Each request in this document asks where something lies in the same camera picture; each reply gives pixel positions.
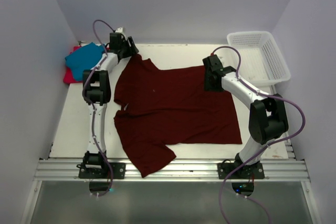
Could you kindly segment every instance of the blue cloth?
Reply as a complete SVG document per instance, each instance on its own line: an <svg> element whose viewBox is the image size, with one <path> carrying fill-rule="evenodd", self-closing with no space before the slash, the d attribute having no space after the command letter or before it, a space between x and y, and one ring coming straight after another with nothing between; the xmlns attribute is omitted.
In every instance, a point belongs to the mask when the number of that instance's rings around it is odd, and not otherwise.
<svg viewBox="0 0 336 224"><path fill-rule="evenodd" d="M76 81L83 80L83 71L93 68L101 59L103 46L90 43L65 57L65 64L71 69Z"/></svg>

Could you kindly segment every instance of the black mounting plate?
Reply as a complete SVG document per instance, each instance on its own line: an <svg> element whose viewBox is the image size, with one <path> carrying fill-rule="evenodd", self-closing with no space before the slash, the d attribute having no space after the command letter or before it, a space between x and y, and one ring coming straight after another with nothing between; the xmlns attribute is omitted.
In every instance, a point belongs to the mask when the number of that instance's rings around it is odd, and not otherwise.
<svg viewBox="0 0 336 224"><path fill-rule="evenodd" d="M217 164L218 177L219 179L224 179L231 171L233 171L237 166L235 163L223 162ZM258 162L253 165L245 165L237 172L233 173L230 179L250 179L252 174L254 174L254 179L264 179L264 168L263 165Z"/></svg>
<svg viewBox="0 0 336 224"><path fill-rule="evenodd" d="M125 163L110 163L113 170L113 179L124 179L126 164ZM108 178L108 173L101 168L91 168L87 167L86 169L80 169L79 178L86 179L99 179L99 178Z"/></svg>

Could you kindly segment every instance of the glass panel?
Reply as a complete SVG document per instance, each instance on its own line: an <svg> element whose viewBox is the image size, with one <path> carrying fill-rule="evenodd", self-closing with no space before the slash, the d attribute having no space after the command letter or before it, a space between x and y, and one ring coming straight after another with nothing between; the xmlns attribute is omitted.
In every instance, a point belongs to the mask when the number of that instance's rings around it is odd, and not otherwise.
<svg viewBox="0 0 336 224"><path fill-rule="evenodd" d="M225 223L218 206L220 183L115 182L97 199L88 183L43 182L32 223ZM312 223L300 182L255 183L251 195L270 212L274 224ZM255 203L235 195L228 183L223 206L235 223L267 223Z"/></svg>

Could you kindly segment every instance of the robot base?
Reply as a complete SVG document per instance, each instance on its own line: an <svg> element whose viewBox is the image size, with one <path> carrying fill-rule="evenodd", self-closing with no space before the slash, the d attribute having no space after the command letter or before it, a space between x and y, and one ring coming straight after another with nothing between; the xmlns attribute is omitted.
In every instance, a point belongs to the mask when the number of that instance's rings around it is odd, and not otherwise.
<svg viewBox="0 0 336 224"><path fill-rule="evenodd" d="M219 179L224 179L230 172L242 164L239 153L237 154L235 161L233 163L227 162L228 159L224 160L222 163L217 164L218 177ZM235 173L233 173L230 179L250 179L254 175L254 179L264 179L264 169L260 162L256 162L252 165L245 165Z"/></svg>
<svg viewBox="0 0 336 224"><path fill-rule="evenodd" d="M113 179L124 179L125 178L125 171L126 171L126 164L125 163L110 163L112 170L113 170ZM79 178L86 178L86 179L108 179L109 170L102 169L102 168L81 168L78 174Z"/></svg>

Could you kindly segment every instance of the metal frame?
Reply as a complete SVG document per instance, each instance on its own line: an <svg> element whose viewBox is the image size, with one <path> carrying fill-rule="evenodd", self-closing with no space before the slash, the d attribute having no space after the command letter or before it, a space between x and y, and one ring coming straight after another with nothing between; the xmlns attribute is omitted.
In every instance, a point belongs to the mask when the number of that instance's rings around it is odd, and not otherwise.
<svg viewBox="0 0 336 224"><path fill-rule="evenodd" d="M310 182L301 182L301 184L313 224L322 224Z"/></svg>
<svg viewBox="0 0 336 224"><path fill-rule="evenodd" d="M165 181L165 182L219 182L217 164L220 159L176 159L160 171L141 177L138 169L129 159L110 159L110 162L126 163L125 178L119 181ZM77 164L80 159L49 159L40 161L34 180L41 181L81 181L78 178ZM308 182L309 175L304 161L292 159L263 159L265 179L259 182ZM231 182L242 182L244 179L229 179Z"/></svg>
<svg viewBox="0 0 336 224"><path fill-rule="evenodd" d="M41 185L42 185L41 180L33 181L20 224L29 224L31 222L32 220L31 218L33 217L38 195L40 193Z"/></svg>

